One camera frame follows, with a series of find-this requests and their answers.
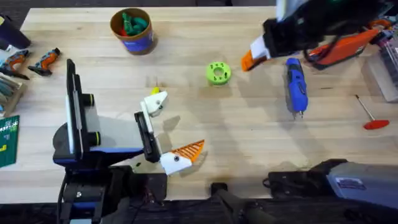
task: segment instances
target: green book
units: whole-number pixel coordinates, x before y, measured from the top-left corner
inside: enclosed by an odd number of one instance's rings
[[[0,167],[17,161],[19,115],[0,120]]]

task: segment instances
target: small yellow object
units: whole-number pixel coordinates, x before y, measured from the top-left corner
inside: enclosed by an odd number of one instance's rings
[[[2,145],[2,148],[0,148],[0,152],[3,152],[5,150],[7,150],[7,145]]]
[[[154,95],[154,94],[158,94],[158,93],[160,93],[160,88],[159,87],[155,87],[152,91],[151,91],[151,95]]]

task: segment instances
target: blue label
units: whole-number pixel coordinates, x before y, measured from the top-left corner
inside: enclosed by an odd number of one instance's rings
[[[138,40],[124,40],[124,45],[131,52],[138,52],[147,49],[152,44],[152,31]]]

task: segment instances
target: pen holder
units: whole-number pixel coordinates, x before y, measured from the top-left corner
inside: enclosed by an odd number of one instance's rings
[[[123,26],[123,13],[127,13],[131,17],[140,17],[144,19],[148,26],[140,34],[133,36],[123,36],[121,31]],[[111,19],[111,29],[113,34],[124,44],[127,50],[134,55],[148,54],[155,47],[154,34],[152,31],[152,23],[148,13],[138,8],[123,9],[113,15]]]
[[[0,98],[0,117],[8,117],[18,104],[19,99],[24,94],[27,85],[15,82],[4,75],[0,75],[0,82],[4,83],[8,87],[12,88],[12,95],[5,97],[4,95]]]

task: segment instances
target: power drill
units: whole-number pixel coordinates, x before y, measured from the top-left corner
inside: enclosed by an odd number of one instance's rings
[[[49,69],[49,65],[53,63],[60,54],[61,51],[58,48],[53,49],[47,52],[39,62],[37,62],[35,65],[28,66],[28,68],[41,76],[49,76],[52,74]]]
[[[308,106],[307,84],[305,84],[303,68],[297,58],[287,59],[286,65],[292,107],[303,118],[304,111]]]
[[[28,50],[20,50],[15,54],[7,58],[7,60],[0,66],[0,72],[8,75],[10,77],[21,78],[29,80],[29,78],[19,72],[14,68],[14,65],[18,63],[23,63],[26,57],[29,55]]]

